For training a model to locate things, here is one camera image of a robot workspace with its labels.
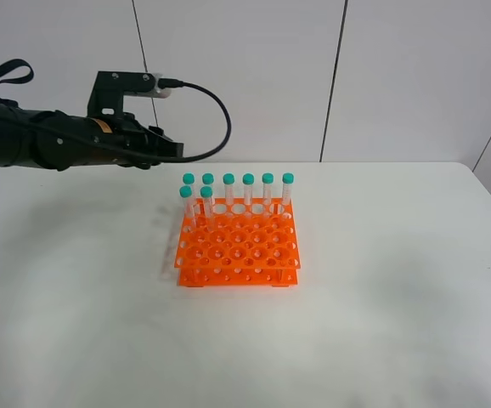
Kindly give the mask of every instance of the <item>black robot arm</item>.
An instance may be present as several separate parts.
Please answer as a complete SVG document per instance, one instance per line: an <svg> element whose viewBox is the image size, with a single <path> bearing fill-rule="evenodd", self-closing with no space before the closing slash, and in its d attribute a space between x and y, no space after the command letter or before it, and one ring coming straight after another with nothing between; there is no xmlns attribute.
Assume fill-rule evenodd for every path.
<svg viewBox="0 0 491 408"><path fill-rule="evenodd" d="M0 77L22 59L0 65ZM29 82L32 72L8 83ZM164 98L170 88L193 88L212 97L223 110L227 133L223 142L202 155L183 157L183 144L173 142L159 127L143 127L123 111L126 95ZM0 98L0 167L26 166L65 170L70 166L118 164L148 169L161 162L194 162L220 151L229 141L230 116L212 92L179 80L147 73L100 71L87 105L87 117L61 111L22 110Z"/></svg>

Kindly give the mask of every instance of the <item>teal cap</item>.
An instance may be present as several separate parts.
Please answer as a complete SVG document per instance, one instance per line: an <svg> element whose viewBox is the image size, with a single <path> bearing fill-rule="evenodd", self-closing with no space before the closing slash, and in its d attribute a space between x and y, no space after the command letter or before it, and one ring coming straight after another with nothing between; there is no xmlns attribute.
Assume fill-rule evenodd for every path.
<svg viewBox="0 0 491 408"><path fill-rule="evenodd" d="M213 184L213 174L206 173L202 176L202 183L204 184Z"/></svg>
<svg viewBox="0 0 491 408"><path fill-rule="evenodd" d="M234 175L232 173L227 173L223 176L223 182L225 184L234 184Z"/></svg>
<svg viewBox="0 0 491 408"><path fill-rule="evenodd" d="M193 191L188 185L184 185L181 189L179 189L179 194L183 198L187 198L187 197L191 197L193 195Z"/></svg>
<svg viewBox="0 0 491 408"><path fill-rule="evenodd" d="M186 173L183 175L183 184L194 184L195 175L192 173Z"/></svg>
<svg viewBox="0 0 491 408"><path fill-rule="evenodd" d="M262 182L265 184L272 184L274 182L274 175L272 173L265 173L262 175Z"/></svg>
<svg viewBox="0 0 491 408"><path fill-rule="evenodd" d="M285 184L293 184L295 181L295 176L293 176L293 173L285 173L283 175L283 182Z"/></svg>
<svg viewBox="0 0 491 408"><path fill-rule="evenodd" d="M242 181L244 182L244 184L249 185L249 184L253 184L253 182L255 181L255 178L253 177L253 174L246 173L246 174L244 174Z"/></svg>
<svg viewBox="0 0 491 408"><path fill-rule="evenodd" d="M207 185L205 185L200 189L200 197L202 198L209 198L212 196L212 194L213 194L212 187L208 187Z"/></svg>

